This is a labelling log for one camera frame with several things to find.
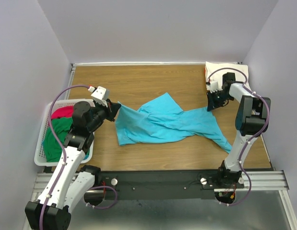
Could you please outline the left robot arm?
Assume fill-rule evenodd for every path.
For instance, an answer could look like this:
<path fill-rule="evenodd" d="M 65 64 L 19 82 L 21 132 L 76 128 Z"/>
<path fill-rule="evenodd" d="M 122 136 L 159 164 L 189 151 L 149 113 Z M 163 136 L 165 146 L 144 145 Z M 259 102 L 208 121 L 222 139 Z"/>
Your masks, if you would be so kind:
<path fill-rule="evenodd" d="M 104 120 L 115 121 L 121 104 L 109 99 L 104 105 L 79 101 L 73 107 L 72 125 L 64 140 L 60 142 L 62 155 L 47 186 L 36 201 L 29 201 L 25 214 L 33 230 L 66 230 L 71 221 L 71 213 L 88 190 L 114 193 L 114 203 L 118 193 L 112 186 L 103 183 L 100 168 L 86 165 L 77 177 L 75 173 L 94 141 L 94 132 Z"/>

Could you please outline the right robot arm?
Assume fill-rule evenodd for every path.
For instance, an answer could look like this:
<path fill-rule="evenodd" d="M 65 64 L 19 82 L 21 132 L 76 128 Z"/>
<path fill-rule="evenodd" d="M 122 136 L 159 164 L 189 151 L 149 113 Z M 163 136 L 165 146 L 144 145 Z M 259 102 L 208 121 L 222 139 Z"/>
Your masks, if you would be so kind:
<path fill-rule="evenodd" d="M 247 88 L 246 83 L 236 80 L 235 73 L 227 72 L 222 76 L 222 89 L 207 92 L 208 111 L 224 107 L 229 101 L 239 102 L 234 144 L 217 173 L 211 177 L 211 182 L 222 188 L 239 182 L 251 146 L 268 128 L 271 99 L 259 96 Z"/>

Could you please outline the cyan polo t shirt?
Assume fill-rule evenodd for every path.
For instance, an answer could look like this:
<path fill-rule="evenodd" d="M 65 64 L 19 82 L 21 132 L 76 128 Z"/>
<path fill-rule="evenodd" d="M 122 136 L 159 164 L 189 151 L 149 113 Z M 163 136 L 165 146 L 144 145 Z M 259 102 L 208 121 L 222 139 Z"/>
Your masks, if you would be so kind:
<path fill-rule="evenodd" d="M 212 112 L 205 107 L 184 111 L 169 93 L 138 110 L 122 105 L 115 126 L 120 146 L 177 142 L 197 135 L 214 141 L 227 153 L 232 150 Z"/>

